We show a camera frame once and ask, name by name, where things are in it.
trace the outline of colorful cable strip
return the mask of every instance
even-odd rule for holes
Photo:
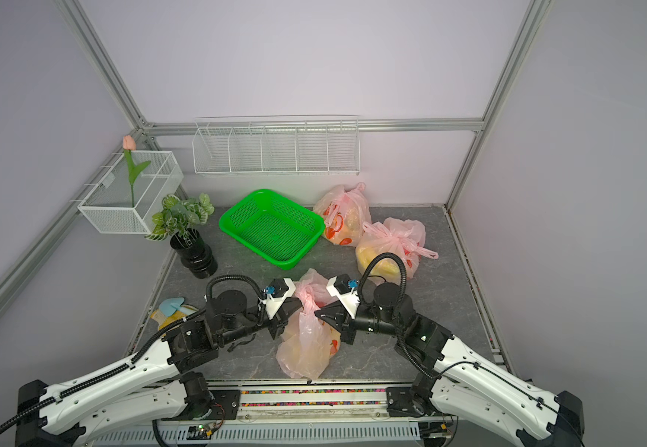
[[[308,394],[308,393],[385,393],[386,389],[331,389],[331,390],[244,390],[242,394]]]
[[[265,403],[242,403],[242,407],[292,407],[307,405],[382,405],[382,400],[343,400],[340,402],[265,402]]]

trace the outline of plastic bag handle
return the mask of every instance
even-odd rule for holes
[[[365,188],[366,188],[366,184],[363,182],[360,182],[356,185],[354,190],[363,191]],[[325,223],[327,227],[330,227],[334,223],[334,219],[336,219],[338,210],[341,208],[341,201],[346,198],[346,194],[348,192],[344,191],[344,196],[341,198],[341,200],[331,201],[331,204],[329,205],[331,207],[331,210],[328,213],[328,216],[326,217],[326,219],[323,220],[323,223]]]
[[[296,286],[296,297],[301,301],[301,310],[305,315],[313,315],[313,312],[320,309],[313,299],[313,288],[310,284],[304,285],[301,289]]]
[[[413,240],[409,239],[403,235],[394,234],[390,228],[383,225],[381,222],[376,222],[374,224],[369,224],[364,222],[364,232],[378,237],[379,239],[398,239],[399,243],[410,253],[416,253],[417,255],[429,257],[430,259],[438,259],[438,253],[433,250],[428,250],[427,248],[418,246]]]

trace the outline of vent grille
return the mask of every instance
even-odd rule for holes
[[[175,428],[160,425],[165,442],[171,446],[203,444],[188,441],[186,423]],[[317,423],[317,424],[226,424],[217,431],[210,443],[313,444],[353,441],[417,441],[418,424],[408,421],[375,423]],[[97,439],[93,446],[156,446],[152,425],[137,425],[115,431]]]

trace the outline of green plastic basket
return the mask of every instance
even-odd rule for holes
[[[219,227],[284,270],[293,268],[326,227],[321,216],[272,190],[258,190],[227,210]]]

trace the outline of green tulip leaf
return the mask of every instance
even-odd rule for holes
[[[125,162],[128,164],[128,172],[132,172],[133,169],[135,169],[133,155],[131,154],[131,151],[128,151],[127,149],[123,150],[122,152],[125,155]]]
[[[135,180],[137,180],[138,175],[140,175],[140,173],[144,171],[145,168],[147,168],[147,166],[150,165],[150,163],[151,161],[147,160],[146,162],[142,162],[139,165],[135,165],[132,169],[130,169],[130,184],[135,184]]]

